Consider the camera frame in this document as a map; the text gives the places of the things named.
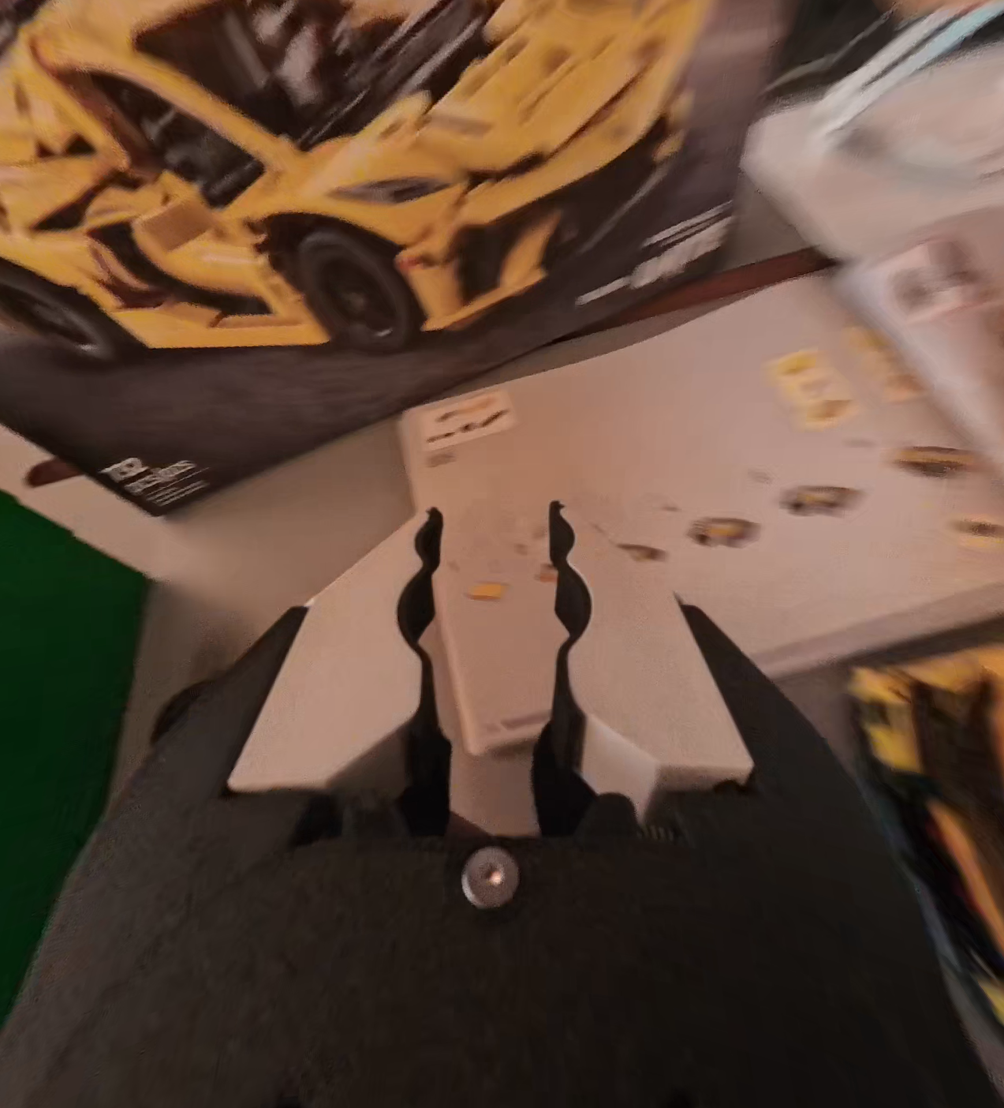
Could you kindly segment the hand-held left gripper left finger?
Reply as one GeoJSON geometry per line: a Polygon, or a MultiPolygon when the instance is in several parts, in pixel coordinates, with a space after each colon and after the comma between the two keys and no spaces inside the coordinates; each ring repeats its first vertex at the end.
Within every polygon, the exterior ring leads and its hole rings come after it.
{"type": "Polygon", "coordinates": [[[376,800],[413,837],[444,837],[452,743],[422,645],[442,536],[429,507],[305,604],[233,765],[232,796],[313,796],[337,815],[376,800]]]}

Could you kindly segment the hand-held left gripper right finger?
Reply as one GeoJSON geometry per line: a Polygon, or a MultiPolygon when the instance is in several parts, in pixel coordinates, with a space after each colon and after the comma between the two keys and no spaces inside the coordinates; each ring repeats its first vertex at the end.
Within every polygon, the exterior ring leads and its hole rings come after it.
{"type": "Polygon", "coordinates": [[[540,834],[571,837],[602,796],[643,823],[669,796],[747,784],[752,756],[674,591],[561,501],[549,554],[564,637],[533,755],[540,834]]]}

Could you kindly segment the building instruction booklet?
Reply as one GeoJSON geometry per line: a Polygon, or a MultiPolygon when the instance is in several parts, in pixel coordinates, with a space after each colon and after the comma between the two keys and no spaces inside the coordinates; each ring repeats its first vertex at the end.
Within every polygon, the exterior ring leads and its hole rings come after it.
{"type": "Polygon", "coordinates": [[[1004,490],[891,398],[826,278],[400,422],[444,519],[439,635],[471,755],[531,741],[562,627],[547,512],[705,611],[769,677],[1004,616],[1004,490]]]}

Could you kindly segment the grey desk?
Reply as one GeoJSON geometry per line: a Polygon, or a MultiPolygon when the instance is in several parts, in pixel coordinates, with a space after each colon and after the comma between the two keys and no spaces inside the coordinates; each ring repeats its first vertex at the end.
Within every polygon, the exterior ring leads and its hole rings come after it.
{"type": "MultiPolygon", "coordinates": [[[[481,381],[459,384],[454,394],[611,353],[824,264],[748,181],[738,201],[739,225],[723,261],[704,283],[680,286],[660,300],[628,309],[614,320],[616,327],[606,324],[499,367],[481,381]]],[[[239,656],[273,617],[329,584],[411,514],[393,419],[275,466],[170,519],[148,519],[49,453],[0,425],[0,489],[162,581],[148,601],[111,796],[143,761],[148,725],[170,695],[239,656]]],[[[1004,616],[924,639],[911,637],[872,653],[868,660],[897,661],[988,642],[1004,642],[1004,616]]],[[[844,671],[834,661],[778,684],[834,752],[851,762],[856,738],[846,708],[844,671]]],[[[1004,1097],[1004,1046],[980,1020],[975,1004],[955,983],[953,988],[980,1056],[1004,1097]]]]}

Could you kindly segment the green plastic bin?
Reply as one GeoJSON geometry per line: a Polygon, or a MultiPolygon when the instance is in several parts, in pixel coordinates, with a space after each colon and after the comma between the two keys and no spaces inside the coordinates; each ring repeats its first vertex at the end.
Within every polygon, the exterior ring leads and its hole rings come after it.
{"type": "Polygon", "coordinates": [[[147,593],[0,490],[0,1030],[102,815],[147,593]]]}

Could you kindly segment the toy car set box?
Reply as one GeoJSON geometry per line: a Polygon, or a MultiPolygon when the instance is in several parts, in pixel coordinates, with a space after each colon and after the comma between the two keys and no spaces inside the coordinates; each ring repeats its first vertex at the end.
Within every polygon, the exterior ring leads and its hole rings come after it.
{"type": "Polygon", "coordinates": [[[154,516],[705,276],[762,1],[0,2],[0,423],[154,516]]]}

